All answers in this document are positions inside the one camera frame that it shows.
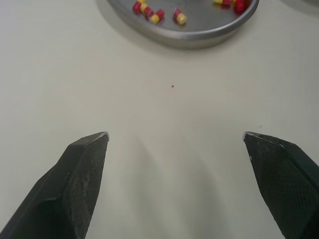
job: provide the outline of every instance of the red and yellow capsule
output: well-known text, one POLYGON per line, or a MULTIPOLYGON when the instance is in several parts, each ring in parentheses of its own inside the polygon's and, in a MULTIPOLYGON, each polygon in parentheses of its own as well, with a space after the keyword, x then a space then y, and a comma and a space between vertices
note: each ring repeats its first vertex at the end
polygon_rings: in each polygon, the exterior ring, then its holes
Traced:
POLYGON ((157 12, 155 12, 155 14, 153 16, 151 16, 150 18, 150 22, 157 24, 159 21, 161 21, 164 18, 165 12, 160 9, 157 12))
POLYGON ((176 8, 173 13, 173 19, 179 25, 184 25, 187 21, 187 16, 184 13, 182 13, 180 9, 176 8))
POLYGON ((141 4, 141 13, 146 19, 154 15, 154 11, 146 3, 141 4))
POLYGON ((142 3, 145 3, 145 0, 137 0, 136 3, 133 5, 133 12, 135 14, 140 13, 142 3))
POLYGON ((234 0, 215 0, 214 4, 224 5, 224 6, 232 6, 234 0))

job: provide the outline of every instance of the pill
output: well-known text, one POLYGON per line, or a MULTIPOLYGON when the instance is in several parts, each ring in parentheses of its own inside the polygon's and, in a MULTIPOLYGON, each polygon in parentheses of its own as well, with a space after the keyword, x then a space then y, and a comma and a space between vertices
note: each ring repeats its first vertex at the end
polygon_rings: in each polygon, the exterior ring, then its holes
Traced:
POLYGON ((179 24, 183 25, 187 21, 187 16, 181 12, 180 9, 176 8, 173 13, 173 19, 179 24))
POLYGON ((159 21, 161 21, 164 18, 165 12, 160 9, 157 12, 155 12, 155 14, 153 16, 151 16, 150 18, 150 22, 157 24, 159 21))
POLYGON ((141 4, 141 13, 146 19, 154 15, 154 11, 146 3, 141 4))
POLYGON ((245 2, 244 0, 236 0, 235 2, 235 11, 242 13, 245 11, 245 2))
POLYGON ((226 5, 226 6, 232 6, 234 0, 215 0, 215 4, 220 4, 220 5, 226 5))
POLYGON ((142 3, 145 3, 145 0, 137 0, 136 3, 133 5, 133 12, 135 14, 140 13, 142 3))

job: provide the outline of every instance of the tray rim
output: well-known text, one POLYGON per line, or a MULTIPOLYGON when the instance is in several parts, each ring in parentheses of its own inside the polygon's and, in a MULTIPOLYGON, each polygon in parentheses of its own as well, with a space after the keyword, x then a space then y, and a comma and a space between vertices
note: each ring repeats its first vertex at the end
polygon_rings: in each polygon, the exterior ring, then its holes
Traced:
POLYGON ((255 13, 260 0, 252 0, 250 6, 246 9, 246 11, 236 20, 218 28, 202 30, 202 31, 176 31, 176 30, 170 30, 164 27, 156 26, 148 21, 145 21, 141 17, 136 16, 135 14, 131 14, 131 11, 129 11, 118 0, 108 0, 108 1, 113 7, 113 9, 120 15, 120 17, 125 18, 126 20, 129 20, 130 25, 137 24, 139 29, 144 29, 148 31, 149 33, 161 35, 161 36, 172 38, 172 39, 203 40, 203 39, 223 36, 241 27, 255 13))

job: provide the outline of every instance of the round metal tray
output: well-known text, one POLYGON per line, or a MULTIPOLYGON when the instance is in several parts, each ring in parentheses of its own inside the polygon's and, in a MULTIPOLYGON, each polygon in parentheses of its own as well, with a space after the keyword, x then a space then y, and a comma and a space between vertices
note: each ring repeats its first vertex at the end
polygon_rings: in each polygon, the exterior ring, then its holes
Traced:
POLYGON ((154 25, 133 13, 135 0, 108 1, 128 25, 158 42, 178 48, 209 47, 227 40, 255 13, 259 3, 251 0, 246 11, 237 15, 232 8, 217 8, 213 0, 147 0, 154 11, 160 8, 165 11, 164 19, 154 25), (187 16, 184 26, 173 21, 175 8, 187 16))

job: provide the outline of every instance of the textured gripper pad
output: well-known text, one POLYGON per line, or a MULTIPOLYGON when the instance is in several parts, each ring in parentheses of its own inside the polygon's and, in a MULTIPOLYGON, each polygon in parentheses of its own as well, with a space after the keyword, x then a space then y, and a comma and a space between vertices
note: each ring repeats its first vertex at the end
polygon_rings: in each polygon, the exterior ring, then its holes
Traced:
POLYGON ((262 197, 286 239, 318 239, 318 166, 296 145, 247 132, 262 197))

